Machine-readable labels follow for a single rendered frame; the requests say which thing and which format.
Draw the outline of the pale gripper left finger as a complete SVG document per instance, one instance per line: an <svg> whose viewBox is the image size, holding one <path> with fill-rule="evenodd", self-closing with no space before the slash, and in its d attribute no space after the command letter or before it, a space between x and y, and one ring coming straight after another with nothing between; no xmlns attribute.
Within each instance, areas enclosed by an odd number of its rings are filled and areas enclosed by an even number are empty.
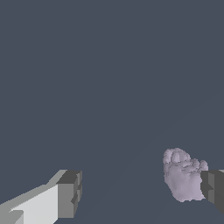
<svg viewBox="0 0 224 224"><path fill-rule="evenodd" d="M54 224L73 218L82 195L82 171L59 170L45 185L0 205L0 224Z"/></svg>

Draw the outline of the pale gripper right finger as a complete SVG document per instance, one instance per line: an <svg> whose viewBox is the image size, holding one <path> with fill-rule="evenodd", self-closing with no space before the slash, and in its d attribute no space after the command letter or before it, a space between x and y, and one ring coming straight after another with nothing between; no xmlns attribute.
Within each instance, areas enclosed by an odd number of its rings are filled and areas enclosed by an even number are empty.
<svg viewBox="0 0 224 224"><path fill-rule="evenodd" d="M202 171L200 177L202 194L224 214L224 170Z"/></svg>

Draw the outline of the lumpy pale lilac object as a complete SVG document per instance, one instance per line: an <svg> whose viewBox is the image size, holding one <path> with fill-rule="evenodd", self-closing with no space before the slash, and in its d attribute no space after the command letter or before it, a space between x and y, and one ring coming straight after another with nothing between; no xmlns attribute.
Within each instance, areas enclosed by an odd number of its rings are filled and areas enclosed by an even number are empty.
<svg viewBox="0 0 224 224"><path fill-rule="evenodd" d="M202 171L208 170L205 160L191 159L180 148L167 149L163 157L164 182L171 190L172 196L179 202L203 200L200 190Z"/></svg>

